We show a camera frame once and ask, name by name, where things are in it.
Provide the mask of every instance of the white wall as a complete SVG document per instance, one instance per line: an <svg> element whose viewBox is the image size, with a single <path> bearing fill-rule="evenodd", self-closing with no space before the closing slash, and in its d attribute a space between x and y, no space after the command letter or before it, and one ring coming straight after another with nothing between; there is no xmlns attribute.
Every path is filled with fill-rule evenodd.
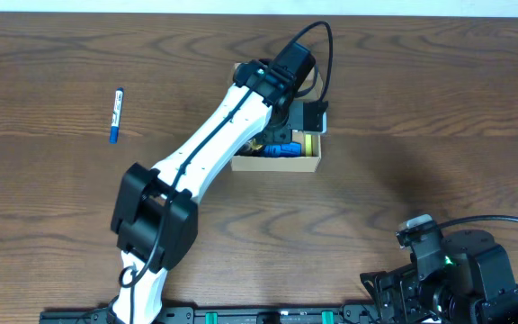
<svg viewBox="0 0 518 324"><path fill-rule="evenodd" d="M0 11L518 17L518 0L0 0Z"/></svg>

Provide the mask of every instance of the blue object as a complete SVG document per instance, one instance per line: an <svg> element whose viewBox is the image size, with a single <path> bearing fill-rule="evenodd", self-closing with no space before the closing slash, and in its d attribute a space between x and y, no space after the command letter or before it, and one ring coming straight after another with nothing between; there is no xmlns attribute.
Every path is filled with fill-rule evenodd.
<svg viewBox="0 0 518 324"><path fill-rule="evenodd" d="M119 136L119 127L112 126L112 132L109 134L109 142L111 144L116 144L118 136Z"/></svg>
<svg viewBox="0 0 518 324"><path fill-rule="evenodd" d="M265 158L296 158L301 156L301 144L291 142L289 144L266 145L261 153Z"/></svg>
<svg viewBox="0 0 518 324"><path fill-rule="evenodd" d="M117 137L119 136L119 122L121 120L121 109L123 108L123 88L115 91L115 105L113 106L112 116L112 131L109 134L109 142L111 144L117 143Z"/></svg>

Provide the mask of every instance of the wooden table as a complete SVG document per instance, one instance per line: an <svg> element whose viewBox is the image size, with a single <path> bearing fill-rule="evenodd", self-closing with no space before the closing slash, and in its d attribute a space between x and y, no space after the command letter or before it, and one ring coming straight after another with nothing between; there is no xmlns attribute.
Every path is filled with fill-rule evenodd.
<svg viewBox="0 0 518 324"><path fill-rule="evenodd" d="M121 176L183 143L233 62L317 17L0 13L0 322L118 291ZM165 297L200 305L368 299L408 263L397 225L518 215L518 19L328 17L335 66L315 174L222 172ZM326 70L325 32L302 41ZM120 141L108 142L125 87ZM518 281L518 226L491 230Z"/></svg>

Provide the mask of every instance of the marker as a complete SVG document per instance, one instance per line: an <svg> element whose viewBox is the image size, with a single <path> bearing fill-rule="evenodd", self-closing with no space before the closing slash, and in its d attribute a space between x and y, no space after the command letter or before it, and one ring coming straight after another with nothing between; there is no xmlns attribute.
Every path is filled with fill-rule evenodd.
<svg viewBox="0 0 518 324"><path fill-rule="evenodd" d="M112 118L112 132L109 135L109 142L111 144L117 143L117 137L119 136L119 121L121 119L121 108L123 108L123 88L115 91L115 105L113 106L113 118Z"/></svg>

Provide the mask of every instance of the cardboard box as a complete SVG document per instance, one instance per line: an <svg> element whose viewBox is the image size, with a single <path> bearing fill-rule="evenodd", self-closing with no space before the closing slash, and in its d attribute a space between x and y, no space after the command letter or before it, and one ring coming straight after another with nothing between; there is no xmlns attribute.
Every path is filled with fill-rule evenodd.
<svg viewBox="0 0 518 324"><path fill-rule="evenodd" d="M239 63L233 66L228 79L228 86L233 85L233 73ZM300 91L311 87L314 77L317 78L315 87L305 96L297 98L304 102L312 102L319 98L323 91L323 80L321 75L315 76L315 71L309 72L305 82L300 87ZM279 171L279 172L315 172L319 161L321 160L321 137L319 135L311 135L311 145L313 148L312 157L304 157L305 155L305 134L300 131L294 131L292 140L301 144L302 157L241 157L234 156L231 159L231 169L233 171Z"/></svg>

